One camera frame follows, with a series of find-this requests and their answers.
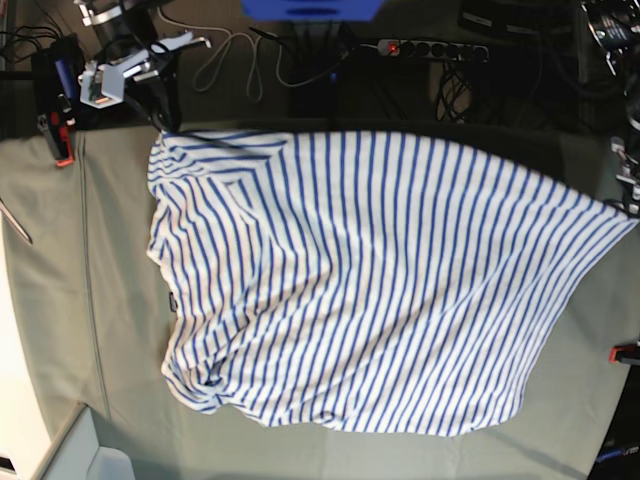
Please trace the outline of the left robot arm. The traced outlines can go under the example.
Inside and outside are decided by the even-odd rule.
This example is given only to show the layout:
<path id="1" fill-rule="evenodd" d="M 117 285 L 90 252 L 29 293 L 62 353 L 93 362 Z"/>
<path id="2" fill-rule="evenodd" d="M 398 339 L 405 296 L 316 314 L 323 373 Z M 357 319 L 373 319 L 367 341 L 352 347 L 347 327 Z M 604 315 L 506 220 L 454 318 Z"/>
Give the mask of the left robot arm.
<path id="1" fill-rule="evenodd" d="M 589 29 L 605 54 L 612 74 L 622 82 L 625 138 L 613 137 L 611 151 L 618 158 L 616 180 L 622 197 L 607 203 L 629 217 L 639 217 L 639 3 L 637 1 L 583 1 Z"/>

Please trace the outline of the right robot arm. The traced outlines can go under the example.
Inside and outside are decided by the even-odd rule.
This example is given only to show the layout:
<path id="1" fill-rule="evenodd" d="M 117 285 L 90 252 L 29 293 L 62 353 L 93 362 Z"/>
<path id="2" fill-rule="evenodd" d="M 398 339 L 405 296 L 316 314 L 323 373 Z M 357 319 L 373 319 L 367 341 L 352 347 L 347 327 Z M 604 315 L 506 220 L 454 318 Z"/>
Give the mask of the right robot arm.
<path id="1" fill-rule="evenodd" d="M 98 110 L 127 104 L 159 131 L 182 124 L 177 69 L 180 54 L 208 38 L 190 28 L 161 37 L 152 12 L 163 1 L 78 1 L 83 24 L 93 30 L 100 51 L 79 76 L 80 101 Z"/>

